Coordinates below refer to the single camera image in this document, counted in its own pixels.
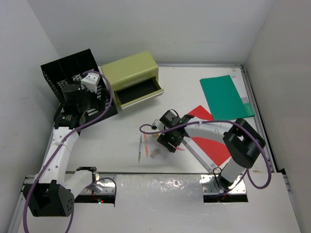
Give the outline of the beige eraser stick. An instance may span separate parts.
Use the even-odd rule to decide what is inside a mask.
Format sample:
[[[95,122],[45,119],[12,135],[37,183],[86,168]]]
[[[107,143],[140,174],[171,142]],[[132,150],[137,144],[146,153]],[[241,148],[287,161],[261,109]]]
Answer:
[[[160,149],[155,149],[151,152],[150,157],[155,158],[160,153]]]

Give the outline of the olive green drawer cabinet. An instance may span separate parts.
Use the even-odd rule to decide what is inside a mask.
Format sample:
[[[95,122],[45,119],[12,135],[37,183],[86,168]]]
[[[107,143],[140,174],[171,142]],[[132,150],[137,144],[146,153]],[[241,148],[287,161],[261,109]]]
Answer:
[[[101,70],[122,110],[164,93],[158,83],[158,64],[148,51],[102,65]]]

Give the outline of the orange pen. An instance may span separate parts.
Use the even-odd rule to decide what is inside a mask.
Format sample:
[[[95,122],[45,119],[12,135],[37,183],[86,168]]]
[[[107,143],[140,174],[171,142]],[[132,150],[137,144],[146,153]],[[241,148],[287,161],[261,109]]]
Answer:
[[[146,134],[143,134],[143,136],[144,136],[145,154],[146,154],[146,157],[148,158],[149,157],[149,152],[148,152],[147,136],[146,136]]]

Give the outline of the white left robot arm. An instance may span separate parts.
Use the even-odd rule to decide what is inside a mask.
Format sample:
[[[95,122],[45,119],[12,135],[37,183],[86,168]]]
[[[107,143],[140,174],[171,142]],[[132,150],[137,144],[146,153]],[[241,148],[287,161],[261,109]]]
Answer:
[[[54,115],[52,141],[40,172],[33,184],[24,187],[25,209],[35,217],[69,216],[73,213],[74,200],[91,184],[93,167],[80,167],[68,180],[66,168],[73,146],[82,128],[97,122],[88,119],[87,112],[94,109],[105,112],[110,95],[101,84],[68,84],[61,88],[63,102]]]

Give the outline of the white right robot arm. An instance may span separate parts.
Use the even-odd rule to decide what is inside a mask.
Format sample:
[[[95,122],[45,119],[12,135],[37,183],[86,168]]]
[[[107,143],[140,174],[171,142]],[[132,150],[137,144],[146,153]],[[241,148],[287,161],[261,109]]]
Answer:
[[[207,139],[225,145],[231,158],[221,169],[216,184],[222,190],[229,190],[237,177],[249,170],[259,157],[264,154],[266,145],[263,138],[244,119],[236,121],[206,121],[193,115],[179,117],[168,110],[152,124],[153,130],[159,131],[157,141],[169,152],[176,152],[186,139]]]

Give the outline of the red file folder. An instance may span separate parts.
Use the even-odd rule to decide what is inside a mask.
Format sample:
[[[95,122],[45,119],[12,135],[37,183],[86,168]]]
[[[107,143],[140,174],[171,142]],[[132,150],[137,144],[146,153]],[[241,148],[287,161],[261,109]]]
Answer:
[[[230,159],[226,146],[210,139],[184,137],[183,144],[196,159],[204,161],[203,167],[209,173],[216,167],[223,168]]]

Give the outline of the green clip folder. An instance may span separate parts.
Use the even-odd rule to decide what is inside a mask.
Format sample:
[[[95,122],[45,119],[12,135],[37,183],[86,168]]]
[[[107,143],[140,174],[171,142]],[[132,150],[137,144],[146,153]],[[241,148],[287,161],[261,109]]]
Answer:
[[[237,75],[204,78],[200,80],[200,85],[215,120],[233,120],[255,115]]]

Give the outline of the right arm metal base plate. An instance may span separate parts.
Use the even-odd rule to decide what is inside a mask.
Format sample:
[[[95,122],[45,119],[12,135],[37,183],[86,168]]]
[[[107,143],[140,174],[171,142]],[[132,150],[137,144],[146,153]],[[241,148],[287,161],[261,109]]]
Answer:
[[[243,175],[239,175],[237,179],[227,189],[221,185],[218,175],[201,174],[201,185],[204,195],[216,196],[226,193],[228,195],[246,195],[246,186]]]

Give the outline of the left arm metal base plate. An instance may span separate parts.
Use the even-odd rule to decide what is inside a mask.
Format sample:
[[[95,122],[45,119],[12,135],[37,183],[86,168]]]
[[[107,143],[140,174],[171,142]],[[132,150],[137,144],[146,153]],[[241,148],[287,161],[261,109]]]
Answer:
[[[84,191],[98,195],[116,195],[116,181],[116,175],[96,173],[92,183],[87,185]]]

